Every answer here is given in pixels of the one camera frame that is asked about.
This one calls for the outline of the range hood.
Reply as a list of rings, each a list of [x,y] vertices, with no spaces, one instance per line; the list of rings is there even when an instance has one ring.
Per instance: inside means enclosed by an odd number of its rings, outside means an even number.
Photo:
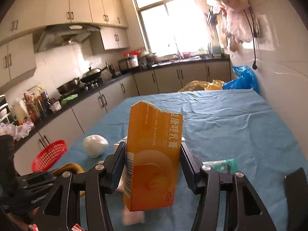
[[[40,53],[53,48],[84,42],[100,28],[86,23],[67,23],[47,26],[41,33],[33,33],[34,52]]]

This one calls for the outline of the green cloth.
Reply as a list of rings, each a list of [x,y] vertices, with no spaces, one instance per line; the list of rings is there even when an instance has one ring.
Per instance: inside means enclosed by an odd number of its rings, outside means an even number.
[[[78,94],[72,94],[67,96],[66,98],[61,99],[61,105],[66,105],[68,102],[78,98]]]

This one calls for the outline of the blue table cloth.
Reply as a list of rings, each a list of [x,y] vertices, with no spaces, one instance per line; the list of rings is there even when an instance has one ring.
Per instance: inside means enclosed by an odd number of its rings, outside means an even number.
[[[279,115],[254,90],[213,90],[166,93],[127,98],[101,118],[56,162],[52,169],[77,163],[88,171],[114,153],[114,144],[127,135],[131,106],[141,100],[161,110],[183,115],[182,136],[202,161],[236,159],[238,169],[253,185],[277,230],[287,230],[285,175],[304,168],[307,159]],[[96,159],[84,152],[83,139],[101,135],[109,142]],[[114,230],[191,230],[199,196],[188,188],[182,169],[173,206],[145,212],[145,223],[122,224],[123,194],[107,194]]]

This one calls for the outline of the steel rice cooker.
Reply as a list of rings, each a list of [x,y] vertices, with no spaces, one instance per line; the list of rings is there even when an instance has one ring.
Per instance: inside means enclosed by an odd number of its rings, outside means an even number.
[[[120,71],[126,71],[139,66],[137,55],[127,56],[118,61]]]

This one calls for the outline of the green white packet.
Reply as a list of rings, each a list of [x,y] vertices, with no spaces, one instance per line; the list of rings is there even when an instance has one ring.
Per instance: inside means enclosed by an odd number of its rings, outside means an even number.
[[[234,174],[238,170],[238,164],[236,159],[207,161],[203,162],[203,164],[211,166],[219,173]]]

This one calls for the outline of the wok with lid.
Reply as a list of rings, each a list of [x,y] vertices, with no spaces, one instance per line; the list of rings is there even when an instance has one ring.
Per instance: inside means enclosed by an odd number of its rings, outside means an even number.
[[[106,69],[107,67],[105,67],[104,69],[92,68],[91,63],[90,63],[88,71],[82,75],[82,77],[80,78],[80,81],[84,84],[95,81],[101,77],[101,73]]]

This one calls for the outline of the red plastic basket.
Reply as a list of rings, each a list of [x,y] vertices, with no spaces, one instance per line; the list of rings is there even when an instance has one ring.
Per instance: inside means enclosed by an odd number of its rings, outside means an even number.
[[[33,172],[48,171],[67,152],[66,142],[57,140],[44,148],[32,162]]]

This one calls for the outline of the yellow plastic bag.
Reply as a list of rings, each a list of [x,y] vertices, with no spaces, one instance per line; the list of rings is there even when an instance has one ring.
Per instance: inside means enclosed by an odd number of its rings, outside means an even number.
[[[212,82],[194,80],[186,84],[182,89],[179,89],[179,92],[222,90],[223,85],[224,81],[221,80],[213,80]]]

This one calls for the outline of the blue plastic bag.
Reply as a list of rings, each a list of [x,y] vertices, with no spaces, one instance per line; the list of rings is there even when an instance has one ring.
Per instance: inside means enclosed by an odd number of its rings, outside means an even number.
[[[260,94],[257,76],[248,66],[233,66],[232,70],[237,76],[236,79],[223,84],[224,90],[254,90]]]

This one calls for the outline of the orange medicine box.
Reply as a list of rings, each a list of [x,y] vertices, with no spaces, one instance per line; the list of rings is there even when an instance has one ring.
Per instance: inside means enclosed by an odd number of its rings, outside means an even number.
[[[173,204],[183,116],[139,101],[131,107],[126,143],[124,203],[129,211]]]

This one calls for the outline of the clear plastic bag on counter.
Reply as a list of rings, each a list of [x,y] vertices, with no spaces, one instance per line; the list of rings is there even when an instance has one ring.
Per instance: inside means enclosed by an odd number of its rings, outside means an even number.
[[[10,135],[14,138],[14,140],[19,141],[25,137],[27,137],[30,131],[34,128],[34,123],[28,121],[23,123],[22,125],[16,126],[14,124],[9,123],[1,123],[0,134]]]

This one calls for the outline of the white electric kettle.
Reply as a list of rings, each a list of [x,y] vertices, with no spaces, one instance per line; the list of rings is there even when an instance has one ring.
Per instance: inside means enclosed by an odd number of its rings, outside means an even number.
[[[16,99],[12,108],[19,123],[25,123],[28,120],[29,114],[22,99]]]

